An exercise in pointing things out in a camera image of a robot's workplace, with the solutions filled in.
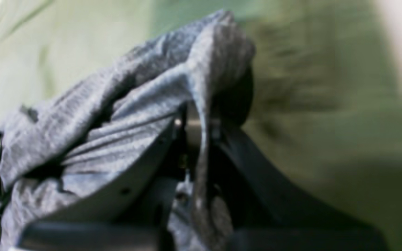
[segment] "gray towel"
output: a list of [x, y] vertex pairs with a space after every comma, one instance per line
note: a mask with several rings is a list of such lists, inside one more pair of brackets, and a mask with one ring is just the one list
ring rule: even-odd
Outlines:
[[[253, 44], [232, 14], [218, 11], [134, 48], [60, 97], [35, 105], [35, 118], [20, 109], [10, 114], [0, 125], [0, 174], [4, 187], [13, 188], [0, 250], [12, 246], [26, 224], [87, 197], [127, 170], [188, 100], [195, 101], [203, 128], [191, 214], [196, 227], [193, 235], [177, 231], [180, 222], [173, 219], [169, 229], [180, 250], [219, 249], [222, 237], [206, 220], [211, 214], [204, 200], [206, 124], [212, 96], [236, 83], [253, 55]], [[23, 177], [57, 158], [65, 167], [61, 178]]]

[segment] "gray cloth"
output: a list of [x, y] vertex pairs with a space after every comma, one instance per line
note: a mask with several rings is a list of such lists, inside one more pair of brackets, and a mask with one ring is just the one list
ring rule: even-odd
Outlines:
[[[13, 194], [2, 218], [0, 250], [13, 245], [26, 224], [87, 197], [127, 170], [188, 100], [195, 101], [203, 128], [190, 217], [199, 234], [173, 232], [187, 235], [176, 237], [180, 250], [202, 247], [187, 241], [195, 235], [210, 249], [221, 247], [222, 237], [206, 220], [206, 124], [212, 96], [234, 84], [253, 55], [253, 44], [232, 14], [218, 11], [136, 47], [60, 97], [35, 105], [37, 121], [19, 109], [9, 115], [0, 126], [0, 173]], [[94, 127], [102, 117], [105, 122]], [[23, 177], [59, 157], [65, 167], [61, 178]]]

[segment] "gray fabric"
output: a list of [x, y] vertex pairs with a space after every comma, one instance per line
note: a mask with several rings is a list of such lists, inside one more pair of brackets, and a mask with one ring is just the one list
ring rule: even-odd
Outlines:
[[[34, 106], [37, 122], [14, 111], [0, 126], [5, 134], [0, 173], [4, 187], [13, 187], [0, 250], [13, 245], [29, 222], [85, 198], [127, 170], [187, 100], [195, 101], [203, 127], [193, 190], [195, 218], [202, 221], [209, 214], [203, 199], [211, 97], [235, 83], [253, 55], [253, 44], [232, 14], [219, 11], [136, 47], [60, 97]], [[101, 116], [107, 121], [94, 128]], [[62, 178], [22, 177], [64, 154]], [[198, 229], [206, 242], [212, 240], [208, 227]], [[176, 239], [181, 250], [193, 249], [184, 237]]]

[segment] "blurred background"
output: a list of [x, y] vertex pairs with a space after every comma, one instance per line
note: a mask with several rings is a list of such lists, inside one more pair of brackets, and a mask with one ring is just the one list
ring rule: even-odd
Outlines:
[[0, 0], [0, 121], [147, 39], [220, 8], [255, 42], [246, 132], [300, 187], [402, 251], [402, 51], [395, 0]]

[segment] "crumpled cloth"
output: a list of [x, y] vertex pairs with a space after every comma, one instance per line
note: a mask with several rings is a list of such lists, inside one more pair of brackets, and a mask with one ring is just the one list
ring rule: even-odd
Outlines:
[[[203, 223], [209, 215], [203, 200], [206, 125], [213, 95], [236, 83], [254, 53], [232, 13], [218, 11], [134, 48], [61, 96], [33, 106], [34, 118], [16, 109], [0, 125], [0, 175], [5, 189], [13, 189], [2, 218], [0, 251], [14, 245], [30, 222], [87, 197], [127, 170], [189, 100], [203, 130], [192, 218], [200, 242], [217, 249], [211, 226]], [[64, 167], [61, 177], [25, 177], [46, 164], [51, 171]], [[177, 241], [178, 248], [200, 248], [185, 243]]]

